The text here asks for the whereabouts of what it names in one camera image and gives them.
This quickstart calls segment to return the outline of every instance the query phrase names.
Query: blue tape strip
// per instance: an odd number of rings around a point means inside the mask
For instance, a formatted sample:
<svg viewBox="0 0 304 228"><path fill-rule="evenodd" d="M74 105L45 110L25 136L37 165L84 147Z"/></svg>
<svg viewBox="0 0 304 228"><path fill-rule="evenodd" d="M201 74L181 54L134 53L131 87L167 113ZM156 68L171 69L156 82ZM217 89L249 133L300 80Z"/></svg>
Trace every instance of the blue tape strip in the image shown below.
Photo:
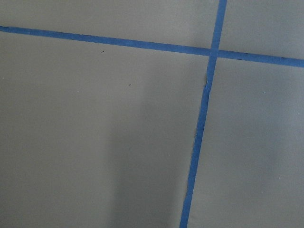
<svg viewBox="0 0 304 228"><path fill-rule="evenodd" d="M137 48L152 49L152 50L178 52L178 53L193 54L200 56L209 56L210 54L210 49L202 48L202 47L201 48L189 47L182 45L145 42L145 41L138 41L131 39L98 37L98 36L80 35L74 33L55 32L55 31L47 31L47 30L39 30L39 29L31 29L31 28L29 29L29 28L0 26L0 31L40 36L40 37L52 37L52 38L71 39L71 40L78 40L78 41L85 41L92 43L100 43L100 44L119 45L125 47L133 47L133 48L137 47Z"/></svg>
<svg viewBox="0 0 304 228"><path fill-rule="evenodd" d="M251 53L224 51L224 50L218 51L218 57L253 61L259 63L278 64L278 65L293 66L293 67L295 66L304 67L304 60L296 59L296 58L284 58L284 57L266 56L266 55L258 55Z"/></svg>
<svg viewBox="0 0 304 228"><path fill-rule="evenodd" d="M199 158L200 158L199 156L200 148L202 144L204 128L207 118L209 95L212 87L215 65L217 62L217 54L219 51L218 48L219 48L220 36L223 28L226 4L227 4L227 0L220 0L218 4L217 18L214 26L211 52L210 52L208 67L207 67L207 83L204 87L202 100L200 104L199 119L196 130L197 132L194 140L193 153L191 157L190 170L188 175L187 193L181 213L180 228L186 228L188 225L194 184L195 184L195 177L196 177Z"/></svg>
<svg viewBox="0 0 304 228"><path fill-rule="evenodd" d="M224 13L220 12L218 16L223 17ZM295 66L304 67L304 59L285 58L285 57L267 56L267 55L259 55L259 54L251 54L251 53L243 53L243 52L235 52L235 51L218 50L219 35L216 35L215 40L212 41L212 45L211 45L212 51L211 51L211 49L202 48L202 47L200 48L200 47L173 45L173 44L145 42L145 41L131 40L131 39L98 37L98 36L47 31L47 30L31 29L31 28L29 29L29 28L0 26L0 31L8 32L8 33L40 36L40 37L71 39L71 40L84 41L84 42L119 45L125 47L133 47L133 48L137 47L137 48L144 48L151 50L170 51L170 52L185 53L185 54L192 54L199 56L217 56L220 58L230 58L230 59L238 59L238 60L245 60L252 62L292 66L292 67ZM221 30L217 30L215 31L215 33L221 34Z"/></svg>

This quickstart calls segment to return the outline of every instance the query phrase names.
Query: gray panel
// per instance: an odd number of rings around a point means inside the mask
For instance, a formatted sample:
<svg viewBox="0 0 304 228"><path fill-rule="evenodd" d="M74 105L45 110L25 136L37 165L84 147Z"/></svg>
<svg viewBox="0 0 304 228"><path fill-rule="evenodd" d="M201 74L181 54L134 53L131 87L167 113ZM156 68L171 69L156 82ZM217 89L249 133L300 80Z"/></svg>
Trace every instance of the gray panel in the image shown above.
<svg viewBox="0 0 304 228"><path fill-rule="evenodd" d="M304 226L304 69L218 59L189 228Z"/></svg>
<svg viewBox="0 0 304 228"><path fill-rule="evenodd" d="M304 1L229 0L220 48L304 58Z"/></svg>
<svg viewBox="0 0 304 228"><path fill-rule="evenodd" d="M207 57L0 44L0 227L177 227Z"/></svg>
<svg viewBox="0 0 304 228"><path fill-rule="evenodd" d="M2 26L208 48L218 0L2 0Z"/></svg>

